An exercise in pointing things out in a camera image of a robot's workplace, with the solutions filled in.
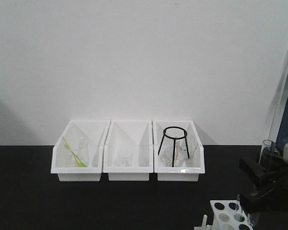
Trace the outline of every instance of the metal ring stand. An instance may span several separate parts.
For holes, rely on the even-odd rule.
[[[174,137],[171,137],[171,136],[167,135],[166,132],[167,132],[167,130],[170,129],[170,128],[177,128],[177,129],[182,130],[183,133],[184,133],[183,137],[180,137],[180,138],[174,138]],[[188,158],[190,158],[190,155],[189,155],[189,148],[188,148],[188,143],[187,143],[187,135],[188,135],[187,131],[186,131],[184,128],[181,128],[181,127],[177,127],[177,126],[170,126],[170,127],[165,128],[165,129],[163,130],[163,136],[162,136],[161,144],[160,144],[160,147],[159,147],[159,150],[158,150],[158,156],[159,156],[159,154],[160,154],[160,150],[161,150],[161,146],[162,146],[162,143],[163,143],[164,137],[167,137],[167,138],[169,138],[169,139],[174,140],[172,167],[174,167],[176,140],[185,139]]]

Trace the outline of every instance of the white plastic bin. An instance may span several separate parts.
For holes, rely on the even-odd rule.
[[[73,121],[66,126],[53,148],[51,173],[57,173],[60,181],[99,181],[102,172],[103,147],[110,121]],[[71,154],[64,151],[65,137],[68,142],[77,138],[88,140],[88,166],[79,167]]]
[[[173,140],[164,138],[160,155],[158,150],[163,136],[163,130],[166,127],[181,127],[187,131],[187,143],[190,153],[190,159],[187,159],[181,167],[166,166],[161,161],[164,151],[173,146]],[[196,132],[193,121],[153,121],[154,129],[154,172],[157,173],[159,181],[198,181],[200,173],[205,173],[204,166],[204,148]],[[181,136],[181,131],[172,130],[172,134]],[[185,141],[180,140],[183,150],[186,150]]]
[[[148,181],[153,157],[151,121],[112,121],[103,167],[110,181]]]

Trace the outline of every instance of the white wall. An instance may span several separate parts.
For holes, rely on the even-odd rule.
[[[0,0],[0,145],[69,119],[193,119],[203,144],[267,138],[288,0]]]

